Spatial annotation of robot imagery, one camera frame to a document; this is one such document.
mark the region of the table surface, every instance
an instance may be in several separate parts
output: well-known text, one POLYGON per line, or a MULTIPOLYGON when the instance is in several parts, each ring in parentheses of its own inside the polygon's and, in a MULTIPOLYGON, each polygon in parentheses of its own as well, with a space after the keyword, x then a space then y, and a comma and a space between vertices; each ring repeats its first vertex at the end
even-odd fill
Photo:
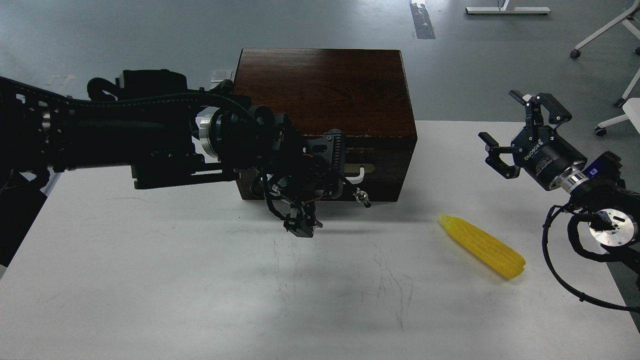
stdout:
MULTIPOLYGON (((541 223, 567 194, 484 164, 477 133, 507 143, 522 124, 416 125, 400 201, 321 203, 312 239, 234 183, 136 191, 127 167, 63 174, 0 281, 0 358, 637 359, 629 314, 579 302, 544 264, 541 223), (478 261, 439 212, 513 247, 523 274, 478 261)), ((566 221, 551 232, 559 273, 620 303, 566 221)))

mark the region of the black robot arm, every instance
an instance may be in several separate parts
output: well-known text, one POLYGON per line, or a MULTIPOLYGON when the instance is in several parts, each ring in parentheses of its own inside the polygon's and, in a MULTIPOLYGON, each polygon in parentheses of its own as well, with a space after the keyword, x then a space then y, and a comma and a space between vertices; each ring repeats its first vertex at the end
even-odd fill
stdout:
POLYGON ((189 90, 176 72, 126 70, 115 83, 91 80, 91 101, 84 101, 0 78, 1 189, 17 172, 36 174, 30 186, 42 187, 50 168, 130 165, 136 189, 233 181, 240 171, 254 170, 269 210, 304 237, 321 225, 314 202, 337 198, 343 183, 370 206, 366 193, 342 175, 341 131, 306 140, 286 114, 252 106, 232 90, 230 80, 209 91, 189 90), (218 110, 196 124, 208 107, 218 110), (193 138, 218 162, 206 163, 193 138), (291 213, 281 214, 273 200, 285 202, 291 213))
POLYGON ((505 178, 517 177, 520 168, 546 191, 563 188, 571 196, 564 206, 553 206, 543 226, 543 254, 554 277, 581 301, 626 311, 640 312, 640 307, 610 304, 590 297, 564 282, 551 263, 547 243, 554 219, 562 212, 573 214, 567 234, 574 251, 598 262, 619 261, 640 275, 640 253, 630 246, 638 242, 640 194, 625 188, 620 177, 620 158, 605 152, 585 168, 587 159, 557 132, 557 127, 571 120, 572 115, 551 94, 509 94, 525 107, 525 126, 511 141, 501 147, 488 133, 479 133, 486 144, 485 162, 505 178), (545 123, 541 106, 549 112, 545 123), (500 154, 512 154, 514 165, 507 165, 500 154), (606 254, 587 251, 580 242, 578 225, 588 223, 592 237, 606 254))

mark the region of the concrete floor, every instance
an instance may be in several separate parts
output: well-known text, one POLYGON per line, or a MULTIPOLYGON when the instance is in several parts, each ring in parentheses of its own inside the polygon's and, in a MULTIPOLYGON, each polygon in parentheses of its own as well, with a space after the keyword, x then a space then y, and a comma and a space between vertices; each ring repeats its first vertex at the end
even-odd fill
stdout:
MULTIPOLYGON (((631 1, 518 2, 552 13, 469 16, 465 6, 494 2, 427 1, 435 39, 420 40, 408 0, 5 1, 0 75, 86 99, 89 79, 124 69, 170 69, 187 75, 190 88, 209 86, 214 70, 235 69, 244 47, 400 49, 416 120, 523 121, 508 91, 548 92, 573 113, 560 133, 591 160, 605 150, 621 156, 628 187, 640 190, 640 135, 631 123, 593 134, 598 122, 622 114, 612 104, 640 66, 640 41, 619 25, 580 59, 568 56, 631 1)), ((469 141, 483 151, 479 139, 469 141)), ((637 305, 633 274, 611 268, 637 305)))

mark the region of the box handle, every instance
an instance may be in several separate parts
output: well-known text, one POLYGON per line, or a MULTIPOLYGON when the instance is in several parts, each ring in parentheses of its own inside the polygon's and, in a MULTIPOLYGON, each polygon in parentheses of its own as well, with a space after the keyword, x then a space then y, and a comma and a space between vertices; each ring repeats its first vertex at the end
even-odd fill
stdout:
POLYGON ((364 180, 364 167, 360 167, 360 174, 356 177, 347 177, 351 184, 360 184, 364 180))

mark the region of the brown wooden box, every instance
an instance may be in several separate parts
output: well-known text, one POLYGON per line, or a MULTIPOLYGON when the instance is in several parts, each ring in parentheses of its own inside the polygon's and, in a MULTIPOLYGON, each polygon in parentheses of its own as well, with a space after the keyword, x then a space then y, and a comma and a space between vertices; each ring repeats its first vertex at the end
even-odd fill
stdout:
MULTIPOLYGON (((398 200, 418 139, 399 50, 243 49, 235 83, 235 94, 287 113, 307 138, 342 130, 346 175, 365 165, 358 187, 372 201, 398 200)), ((254 178, 237 181, 243 199, 256 199, 254 178)))

